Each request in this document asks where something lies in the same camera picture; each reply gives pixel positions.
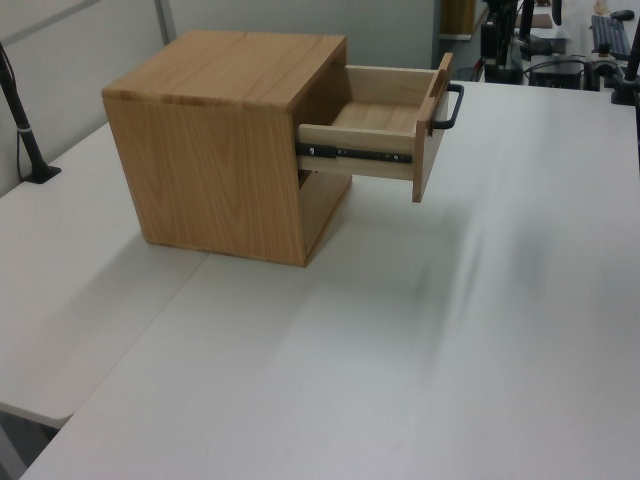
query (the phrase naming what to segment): black handle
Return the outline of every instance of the black handle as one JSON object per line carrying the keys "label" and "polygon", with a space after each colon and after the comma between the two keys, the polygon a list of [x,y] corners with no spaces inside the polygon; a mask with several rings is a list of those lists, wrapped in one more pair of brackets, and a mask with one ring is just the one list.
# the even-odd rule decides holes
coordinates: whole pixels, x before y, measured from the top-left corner
{"label": "black handle", "polygon": [[456,124],[458,113],[460,112],[460,105],[462,104],[462,97],[464,97],[464,87],[457,83],[450,83],[447,87],[447,92],[457,92],[458,99],[456,100],[456,106],[453,107],[453,115],[449,120],[435,120],[433,122],[433,128],[437,130],[449,130]]}

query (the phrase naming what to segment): wood grain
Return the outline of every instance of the wood grain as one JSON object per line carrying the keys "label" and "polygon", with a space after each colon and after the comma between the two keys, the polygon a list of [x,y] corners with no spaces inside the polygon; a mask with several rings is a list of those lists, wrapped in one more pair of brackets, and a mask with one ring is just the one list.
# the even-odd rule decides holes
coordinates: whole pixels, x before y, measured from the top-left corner
{"label": "wood grain", "polygon": [[438,115],[447,114],[446,88],[451,80],[453,55],[446,53],[440,62],[438,72],[429,86],[429,95],[418,111],[416,136],[413,151],[413,194],[415,203],[420,203],[424,195],[431,168],[444,132],[434,131],[433,121]]}
{"label": "wood grain", "polygon": [[349,157],[318,158],[301,155],[298,157],[298,168],[343,175],[413,180],[413,165],[410,163],[382,162]]}
{"label": "wood grain", "polygon": [[417,116],[417,105],[355,101],[347,103],[331,125],[411,134]]}
{"label": "wood grain", "polygon": [[105,99],[149,243],[302,265],[286,113]]}
{"label": "wood grain", "polygon": [[440,12],[440,33],[471,35],[474,30],[476,1],[445,0]]}
{"label": "wood grain", "polygon": [[329,66],[309,91],[321,99],[420,105],[435,72],[410,68]]}
{"label": "wood grain", "polygon": [[340,198],[351,184],[351,175],[314,172],[300,189],[300,214],[306,253],[320,241]]}
{"label": "wood grain", "polygon": [[413,133],[407,132],[306,124],[298,127],[297,135],[302,143],[406,154],[411,153],[413,137]]}
{"label": "wood grain", "polygon": [[346,39],[193,31],[106,87],[103,98],[200,106],[292,110]]}

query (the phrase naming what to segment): drawer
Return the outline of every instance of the drawer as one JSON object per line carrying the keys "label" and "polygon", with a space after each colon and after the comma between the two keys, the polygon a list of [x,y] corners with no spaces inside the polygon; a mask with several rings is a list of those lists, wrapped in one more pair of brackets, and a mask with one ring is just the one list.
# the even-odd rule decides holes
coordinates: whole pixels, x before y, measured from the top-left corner
{"label": "drawer", "polygon": [[[293,114],[298,168],[408,180],[420,202],[462,100],[449,85],[451,59],[438,70],[327,67]],[[446,122],[450,88],[459,96]]]}

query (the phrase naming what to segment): floor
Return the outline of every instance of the floor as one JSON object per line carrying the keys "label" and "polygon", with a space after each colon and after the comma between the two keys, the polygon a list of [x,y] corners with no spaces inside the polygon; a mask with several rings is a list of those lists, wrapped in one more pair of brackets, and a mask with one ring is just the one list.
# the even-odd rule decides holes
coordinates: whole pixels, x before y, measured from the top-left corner
{"label": "floor", "polygon": [[57,430],[0,413],[0,480],[17,480],[53,439]]}

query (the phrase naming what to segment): white table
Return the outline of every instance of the white table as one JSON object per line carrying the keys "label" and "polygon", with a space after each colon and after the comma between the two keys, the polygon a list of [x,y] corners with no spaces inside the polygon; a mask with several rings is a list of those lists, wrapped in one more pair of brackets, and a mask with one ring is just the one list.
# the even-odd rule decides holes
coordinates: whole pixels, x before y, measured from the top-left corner
{"label": "white table", "polygon": [[307,269],[207,257],[24,479],[638,478],[634,111],[466,88],[422,204],[355,178]]}
{"label": "white table", "polygon": [[153,247],[108,126],[0,199],[0,411],[60,428],[205,258]]}

